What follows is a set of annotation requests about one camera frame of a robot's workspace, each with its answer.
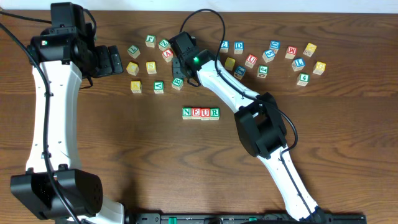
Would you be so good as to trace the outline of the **yellow S wooden block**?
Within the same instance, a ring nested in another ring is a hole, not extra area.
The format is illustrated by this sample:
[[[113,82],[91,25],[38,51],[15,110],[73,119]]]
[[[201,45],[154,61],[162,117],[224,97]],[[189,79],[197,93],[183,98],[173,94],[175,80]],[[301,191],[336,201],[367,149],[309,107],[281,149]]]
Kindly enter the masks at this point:
[[[157,67],[154,61],[146,62],[146,69],[149,75],[157,73]]]

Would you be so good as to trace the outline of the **green N wooden block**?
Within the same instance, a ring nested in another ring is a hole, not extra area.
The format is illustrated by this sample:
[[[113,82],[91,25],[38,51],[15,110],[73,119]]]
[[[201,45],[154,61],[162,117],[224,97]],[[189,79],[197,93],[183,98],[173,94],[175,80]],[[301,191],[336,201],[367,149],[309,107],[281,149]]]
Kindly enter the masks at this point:
[[[182,119],[192,119],[192,109],[189,107],[182,108]]]

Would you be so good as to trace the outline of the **red E wooden block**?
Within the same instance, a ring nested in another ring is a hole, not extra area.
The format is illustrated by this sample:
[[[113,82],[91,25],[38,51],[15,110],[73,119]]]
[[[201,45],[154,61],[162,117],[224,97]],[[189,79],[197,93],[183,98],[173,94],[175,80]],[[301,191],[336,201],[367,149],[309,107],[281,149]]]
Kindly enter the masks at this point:
[[[201,109],[191,108],[192,119],[201,119]]]

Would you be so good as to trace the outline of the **green R wooden block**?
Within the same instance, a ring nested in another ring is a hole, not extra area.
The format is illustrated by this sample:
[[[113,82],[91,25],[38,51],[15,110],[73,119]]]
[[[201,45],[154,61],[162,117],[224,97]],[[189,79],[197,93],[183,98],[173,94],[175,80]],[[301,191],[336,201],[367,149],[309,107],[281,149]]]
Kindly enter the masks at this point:
[[[210,109],[210,119],[211,120],[219,120],[220,119],[220,109],[219,108],[211,108]]]

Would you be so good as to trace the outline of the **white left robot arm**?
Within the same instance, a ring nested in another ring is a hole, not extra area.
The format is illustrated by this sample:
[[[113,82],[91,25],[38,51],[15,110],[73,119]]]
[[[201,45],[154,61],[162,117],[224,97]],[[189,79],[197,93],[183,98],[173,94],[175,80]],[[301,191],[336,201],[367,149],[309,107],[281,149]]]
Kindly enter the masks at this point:
[[[121,73],[118,48],[74,32],[33,37],[24,50],[36,89],[34,138],[25,173],[11,177],[13,196],[40,220],[128,223],[124,206],[104,196],[100,178],[81,169],[76,140],[80,85]]]

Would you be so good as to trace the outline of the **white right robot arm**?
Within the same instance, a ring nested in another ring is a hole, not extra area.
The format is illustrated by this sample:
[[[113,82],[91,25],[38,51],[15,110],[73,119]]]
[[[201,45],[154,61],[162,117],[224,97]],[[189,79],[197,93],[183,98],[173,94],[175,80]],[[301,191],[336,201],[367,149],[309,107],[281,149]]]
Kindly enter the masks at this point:
[[[278,109],[273,96],[260,95],[245,87],[208,50],[177,53],[172,65],[175,75],[195,79],[233,111],[241,144],[265,165],[282,195],[287,213],[297,221],[322,222],[322,211],[291,160],[291,148],[285,138],[287,117]]]

